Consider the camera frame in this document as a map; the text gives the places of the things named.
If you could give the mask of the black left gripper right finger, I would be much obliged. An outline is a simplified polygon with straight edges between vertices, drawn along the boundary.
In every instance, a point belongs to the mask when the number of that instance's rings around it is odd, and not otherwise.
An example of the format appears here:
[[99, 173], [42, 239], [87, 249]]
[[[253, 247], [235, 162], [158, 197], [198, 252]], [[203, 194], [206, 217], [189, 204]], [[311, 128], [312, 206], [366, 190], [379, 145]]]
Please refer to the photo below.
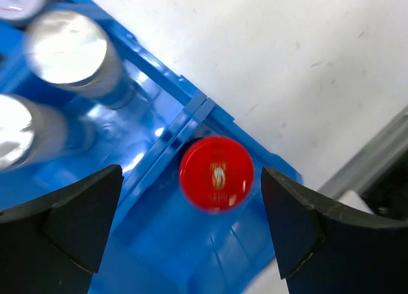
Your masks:
[[407, 223], [344, 205], [269, 166], [261, 192], [290, 293], [407, 292]]

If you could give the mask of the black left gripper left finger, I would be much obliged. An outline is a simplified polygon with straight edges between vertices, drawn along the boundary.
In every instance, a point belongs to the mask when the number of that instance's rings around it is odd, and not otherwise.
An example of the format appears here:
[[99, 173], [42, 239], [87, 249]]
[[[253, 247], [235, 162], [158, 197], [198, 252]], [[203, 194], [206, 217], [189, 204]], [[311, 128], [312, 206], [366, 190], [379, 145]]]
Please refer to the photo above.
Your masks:
[[1, 211], [1, 293], [87, 293], [122, 189], [110, 165]]

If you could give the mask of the red lid sauce jar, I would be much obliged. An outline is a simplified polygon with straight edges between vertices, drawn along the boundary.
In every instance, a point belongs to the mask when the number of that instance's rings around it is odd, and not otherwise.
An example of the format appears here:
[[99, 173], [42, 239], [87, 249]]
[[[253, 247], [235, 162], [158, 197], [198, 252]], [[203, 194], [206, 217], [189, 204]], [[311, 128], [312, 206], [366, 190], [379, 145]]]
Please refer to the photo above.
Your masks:
[[226, 136], [198, 138], [181, 158], [178, 181], [197, 208], [216, 214], [240, 205], [250, 194], [254, 164], [245, 147]]

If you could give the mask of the silver lid blue bottle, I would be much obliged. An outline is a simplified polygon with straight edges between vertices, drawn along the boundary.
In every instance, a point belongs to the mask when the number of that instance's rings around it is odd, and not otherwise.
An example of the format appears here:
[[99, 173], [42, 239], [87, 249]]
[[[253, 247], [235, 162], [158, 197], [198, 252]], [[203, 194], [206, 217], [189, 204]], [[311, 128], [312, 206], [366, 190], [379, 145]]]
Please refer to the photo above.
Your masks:
[[111, 108], [135, 94], [111, 39], [93, 19], [71, 10], [48, 11], [27, 27], [24, 52], [45, 82]]

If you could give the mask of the white lid sauce jar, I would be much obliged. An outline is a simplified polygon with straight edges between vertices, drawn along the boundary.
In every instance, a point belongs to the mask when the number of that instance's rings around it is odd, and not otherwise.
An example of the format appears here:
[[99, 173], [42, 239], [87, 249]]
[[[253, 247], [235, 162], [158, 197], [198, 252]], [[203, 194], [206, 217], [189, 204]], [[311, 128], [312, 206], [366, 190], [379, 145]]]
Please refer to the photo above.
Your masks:
[[21, 22], [38, 14], [52, 0], [1, 0], [1, 20]]

